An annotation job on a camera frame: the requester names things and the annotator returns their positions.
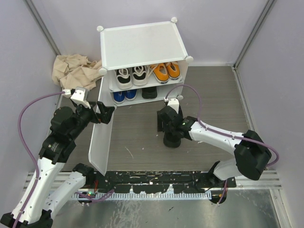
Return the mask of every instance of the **gray floor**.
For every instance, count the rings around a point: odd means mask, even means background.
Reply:
[[[269,190],[229,190],[209,200],[122,200],[82,207],[69,201],[53,228],[279,228]]]
[[[228,66],[189,67],[185,83],[195,87],[202,97],[201,119],[206,123],[236,132],[248,129],[233,72]],[[89,100],[96,100],[99,87],[90,91]],[[181,107],[185,116],[196,116],[198,99],[184,88]],[[64,99],[62,106],[70,106]],[[118,107],[114,113],[108,170],[208,170],[218,160],[231,158],[227,152],[206,143],[183,140],[177,149],[162,143],[157,132],[156,111],[163,102]],[[79,162],[90,165],[88,151],[93,125],[77,138],[77,147],[65,165],[70,171]]]

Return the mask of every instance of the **orange shoe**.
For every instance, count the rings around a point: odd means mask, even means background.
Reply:
[[[172,80],[177,80],[180,78],[181,73],[180,73],[180,68],[179,68],[179,65],[177,62],[166,63],[166,68],[168,70],[169,77]]]
[[[156,80],[161,84],[166,84],[169,81],[168,71],[164,63],[150,65],[151,73],[155,75]]]

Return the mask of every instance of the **beige cloth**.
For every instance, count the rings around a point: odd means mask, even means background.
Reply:
[[[102,62],[90,62],[86,56],[57,56],[54,62],[52,80],[64,89],[75,89],[77,86],[89,90],[96,87],[96,81],[102,76],[98,70]]]

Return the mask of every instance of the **shoe cabinet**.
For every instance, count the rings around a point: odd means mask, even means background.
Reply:
[[[163,100],[172,88],[184,83],[188,64],[193,61],[193,58],[188,56],[176,22],[177,19],[172,18],[171,21],[143,25],[106,29],[102,26],[97,27],[97,31],[100,33],[103,62],[103,67],[99,73],[104,75],[100,86],[99,101],[106,106],[123,106]],[[147,84],[143,86],[133,85],[127,89],[137,89],[134,100],[125,100],[121,104],[114,102],[113,93],[123,91],[117,86],[115,70],[167,62],[178,63],[180,69],[178,80],[169,79],[167,83],[160,84],[152,74],[148,78]],[[157,87],[157,97],[144,99],[141,89],[152,86]],[[182,97],[181,92],[182,86],[173,90],[169,98]],[[89,161],[102,174],[106,172],[114,118],[115,112],[108,125],[94,124],[93,127]]]

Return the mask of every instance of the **gray wood surface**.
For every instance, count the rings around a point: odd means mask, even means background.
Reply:
[[[228,66],[189,67],[186,84],[197,89],[203,102],[201,119],[226,130],[246,132],[248,129],[243,107]],[[96,100],[97,88],[90,91],[88,100]],[[180,102],[184,116],[196,116],[198,99],[189,88],[184,88]],[[61,106],[71,106],[63,99]],[[232,156],[214,146],[182,140],[176,149],[163,145],[163,133],[157,132],[156,111],[163,102],[151,102],[118,107],[114,113],[108,170],[208,170],[214,162]],[[90,124],[77,138],[77,147],[64,170],[70,171],[78,163],[90,165],[88,151],[93,125]]]

